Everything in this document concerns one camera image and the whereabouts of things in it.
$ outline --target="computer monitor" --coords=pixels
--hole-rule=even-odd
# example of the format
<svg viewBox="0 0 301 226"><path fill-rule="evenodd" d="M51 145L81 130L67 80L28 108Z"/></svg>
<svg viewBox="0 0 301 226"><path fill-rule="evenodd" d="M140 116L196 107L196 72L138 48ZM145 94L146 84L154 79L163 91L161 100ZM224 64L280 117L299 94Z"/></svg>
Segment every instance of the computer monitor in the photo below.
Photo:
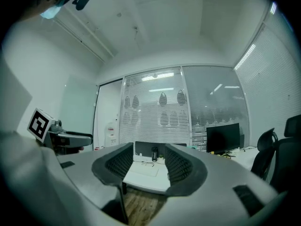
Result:
<svg viewBox="0 0 301 226"><path fill-rule="evenodd" d="M239 123L207 128L207 152L222 153L239 146Z"/></svg>

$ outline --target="ceiling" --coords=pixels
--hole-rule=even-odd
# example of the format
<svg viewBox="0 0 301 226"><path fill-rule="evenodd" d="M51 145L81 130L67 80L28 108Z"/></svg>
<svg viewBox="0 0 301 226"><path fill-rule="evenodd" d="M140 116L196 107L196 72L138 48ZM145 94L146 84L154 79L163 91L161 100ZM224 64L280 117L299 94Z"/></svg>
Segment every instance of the ceiling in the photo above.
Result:
<svg viewBox="0 0 301 226"><path fill-rule="evenodd" d="M201 39L205 36L226 53L228 42L233 40L237 23L246 9L246 0L90 0L83 11L76 11L70 3L66 9L88 28L88 32L73 31L86 40L94 39L99 45L97 49L101 50L96 53L107 62L119 52L141 48L162 38ZM68 24L64 17L61 16L61 20ZM250 39L250 35L244 38L244 47ZM237 53L231 55L234 61L242 52L232 50Z"/></svg>

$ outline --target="office room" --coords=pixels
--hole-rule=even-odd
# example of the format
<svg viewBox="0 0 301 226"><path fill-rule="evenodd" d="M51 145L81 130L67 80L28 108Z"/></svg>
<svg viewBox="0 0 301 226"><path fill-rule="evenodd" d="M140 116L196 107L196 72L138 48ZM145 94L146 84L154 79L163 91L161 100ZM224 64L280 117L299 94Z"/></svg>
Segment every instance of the office room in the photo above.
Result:
<svg viewBox="0 0 301 226"><path fill-rule="evenodd" d="M63 5L16 22L1 44L1 160L24 153L45 168L53 205L67 212L44 215L42 201L4 177L30 213L50 225L272 216L301 156L300 47L279 4Z"/></svg>

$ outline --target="black office chair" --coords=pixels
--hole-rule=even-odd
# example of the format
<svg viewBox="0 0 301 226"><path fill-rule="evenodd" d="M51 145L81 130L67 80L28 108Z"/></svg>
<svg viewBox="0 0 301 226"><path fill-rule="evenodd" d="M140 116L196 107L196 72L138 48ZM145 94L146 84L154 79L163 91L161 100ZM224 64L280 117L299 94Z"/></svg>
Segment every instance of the black office chair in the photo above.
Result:
<svg viewBox="0 0 301 226"><path fill-rule="evenodd" d="M275 128L272 128L266 132L264 132L257 143L258 154L255 157L251 172L262 178L266 179L269 166L271 164L272 158L275 153L275 147L273 138L275 143L278 141L278 137L274 132Z"/></svg>
<svg viewBox="0 0 301 226"><path fill-rule="evenodd" d="M300 173L293 172L301 160L301 115L286 121L284 136L276 144L275 170L270 183L279 193L287 191Z"/></svg>

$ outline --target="desk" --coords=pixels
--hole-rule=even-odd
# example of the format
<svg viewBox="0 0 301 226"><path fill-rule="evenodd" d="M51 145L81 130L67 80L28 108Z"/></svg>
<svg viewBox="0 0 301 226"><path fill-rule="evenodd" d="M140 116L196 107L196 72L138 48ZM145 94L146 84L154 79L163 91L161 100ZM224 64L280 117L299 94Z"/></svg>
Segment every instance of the desk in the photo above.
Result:
<svg viewBox="0 0 301 226"><path fill-rule="evenodd" d="M235 154L235 157L231 157L231 160L239 163L250 171L257 153L257 148L246 149L245 152L244 150L240 150ZM146 192L165 194L166 190L170 187L170 182L167 179L168 171L166 166L154 163L153 167L147 167L147 165L140 162L151 162L151 157L135 155L134 160L123 182Z"/></svg>

